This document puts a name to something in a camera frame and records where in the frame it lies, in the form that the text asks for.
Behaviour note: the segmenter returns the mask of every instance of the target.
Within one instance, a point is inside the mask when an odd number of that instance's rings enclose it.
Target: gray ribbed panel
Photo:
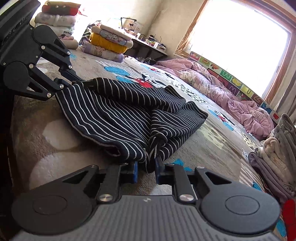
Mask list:
[[[101,205],[80,228],[56,236],[20,232],[13,241],[276,241],[273,234],[233,237],[216,231],[193,206],[176,203],[172,196],[122,196]]]

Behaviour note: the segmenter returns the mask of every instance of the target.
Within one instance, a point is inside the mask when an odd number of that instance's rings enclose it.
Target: black and white striped clothing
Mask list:
[[[205,121],[208,114],[171,86],[145,88],[106,78],[85,80],[56,93],[71,125],[120,161],[154,171]]]

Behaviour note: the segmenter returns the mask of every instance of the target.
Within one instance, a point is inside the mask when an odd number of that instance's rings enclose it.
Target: metal pin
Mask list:
[[[182,194],[180,195],[179,199],[184,202],[191,202],[194,199],[194,197],[190,194]]]
[[[99,196],[99,200],[101,202],[109,202],[109,201],[112,201],[112,199],[113,199],[113,196],[110,194],[102,194],[101,196]]]

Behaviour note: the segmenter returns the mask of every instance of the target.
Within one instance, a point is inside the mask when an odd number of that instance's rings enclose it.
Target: yellow folded cloth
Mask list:
[[[113,43],[96,33],[91,33],[89,40],[92,45],[102,47],[118,54],[124,53],[127,50],[126,46]]]

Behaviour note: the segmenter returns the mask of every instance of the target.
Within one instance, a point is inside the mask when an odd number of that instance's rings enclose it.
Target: pink comforter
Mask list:
[[[187,59],[172,59],[158,61],[154,66],[179,77],[210,98],[258,140],[266,139],[274,129],[266,110],[260,108],[254,101],[240,101],[200,64]]]

